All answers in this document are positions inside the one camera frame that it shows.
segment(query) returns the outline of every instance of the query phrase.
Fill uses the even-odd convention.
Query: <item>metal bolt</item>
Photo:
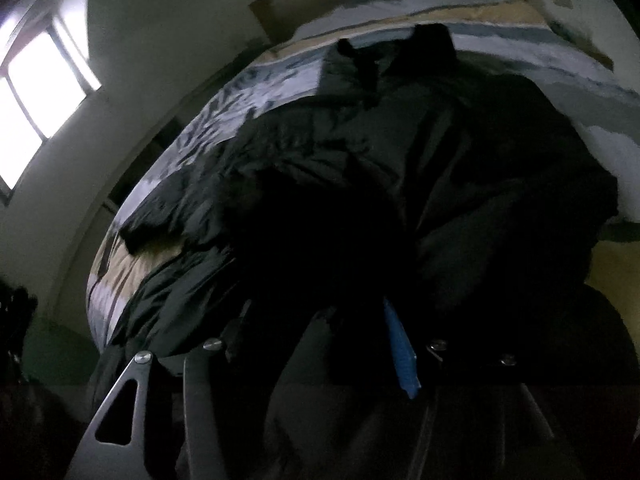
[[[429,348],[434,352],[444,352],[447,349],[447,342],[444,339],[433,339],[429,344]]]
[[[512,354],[503,354],[500,358],[500,363],[503,366],[515,366],[517,363],[516,356]]]
[[[146,365],[154,355],[149,350],[143,350],[133,356],[133,360],[139,365]]]
[[[212,337],[211,339],[207,339],[203,344],[202,347],[205,350],[209,350],[210,352],[218,352],[220,350],[222,350],[222,347],[224,346],[224,342],[220,339],[218,339],[217,337]]]

